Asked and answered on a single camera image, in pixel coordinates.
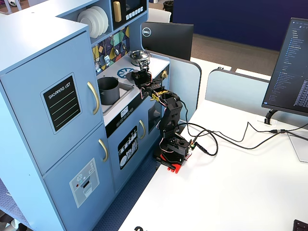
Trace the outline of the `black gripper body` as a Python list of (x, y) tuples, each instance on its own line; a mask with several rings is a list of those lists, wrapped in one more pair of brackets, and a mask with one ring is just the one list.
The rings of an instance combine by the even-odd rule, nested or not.
[(138, 88), (146, 88), (153, 85), (152, 74), (148, 69), (138, 71), (137, 75), (132, 75), (134, 83)]

